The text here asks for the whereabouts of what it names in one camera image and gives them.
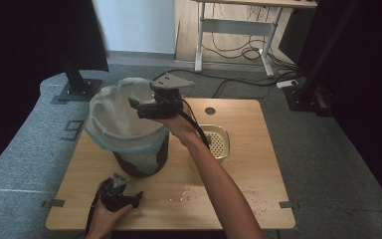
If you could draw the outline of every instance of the gray carpet floor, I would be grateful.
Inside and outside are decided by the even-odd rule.
[[[82,74],[107,86],[128,77],[153,79],[171,69],[109,65],[109,73]],[[260,73],[204,73],[261,78]],[[175,75],[195,83],[181,90],[185,97],[211,98],[222,82],[186,72]],[[76,238],[80,233],[48,230],[49,209],[41,207],[55,198],[77,129],[89,112],[88,103],[50,104],[66,82],[65,75],[57,75],[42,83],[34,110],[0,156],[0,238]],[[382,188],[333,118],[290,111],[275,87],[229,83],[220,98],[256,98],[261,103],[296,220],[293,229],[267,230],[268,238],[382,238]]]

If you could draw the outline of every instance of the white desk frame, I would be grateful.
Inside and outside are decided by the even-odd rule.
[[[200,13],[200,28],[198,31],[198,45],[197,45],[197,53],[195,56],[195,71],[202,71],[202,58],[203,58],[203,33],[223,33],[223,34],[237,34],[237,35],[251,35],[251,36],[267,36],[267,41],[264,44],[263,48],[260,49],[261,59],[263,61],[263,65],[266,70],[266,74],[269,78],[275,76],[271,61],[268,56],[269,48],[271,47],[273,37],[275,36],[276,28],[278,27],[279,18],[282,14],[283,6],[279,5],[278,11],[275,16],[275,20],[272,23],[269,22],[248,22],[248,21],[233,21],[233,20],[221,20],[221,19],[207,19],[204,17],[206,2],[204,0],[196,0],[202,4],[201,13]],[[230,3],[228,1],[214,1],[213,3]],[[240,5],[255,5],[254,1],[250,3],[243,2],[233,2],[230,4],[240,4]],[[260,1],[259,6],[264,5],[263,1]],[[316,4],[313,2],[310,7],[315,7]]]

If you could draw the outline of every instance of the black curtain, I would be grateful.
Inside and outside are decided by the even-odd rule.
[[[0,1],[0,154],[33,109],[40,83],[62,73],[107,71],[91,0]]]
[[[332,37],[351,4],[356,6],[324,61]],[[322,0],[307,36],[302,58],[308,72],[316,65],[316,84],[332,93],[331,110],[382,186],[382,3]]]

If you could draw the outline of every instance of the desk leg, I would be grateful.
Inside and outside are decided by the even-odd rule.
[[[281,17],[281,14],[282,14],[282,7],[278,7],[278,12],[276,13],[275,21],[272,23],[272,28],[269,33],[268,40],[266,41],[263,49],[260,50],[260,55],[263,61],[263,65],[265,66],[266,74],[268,75],[269,78],[274,77],[275,74],[273,73],[273,70],[272,70],[268,52],[269,52],[269,48],[271,47],[273,37],[275,36],[276,28],[278,27],[278,22],[279,22],[279,18]]]
[[[197,53],[195,54],[195,71],[201,72],[203,62],[203,24],[204,24],[204,12],[206,10],[206,3],[201,3],[201,15],[200,15],[200,28],[198,29],[198,45]]]

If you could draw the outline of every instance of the trash can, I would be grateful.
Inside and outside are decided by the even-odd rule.
[[[168,156],[169,131],[161,123],[140,119],[128,102],[154,102],[150,81],[126,78],[105,87],[90,101],[86,132],[100,147],[111,150],[129,175],[146,177],[157,173]]]

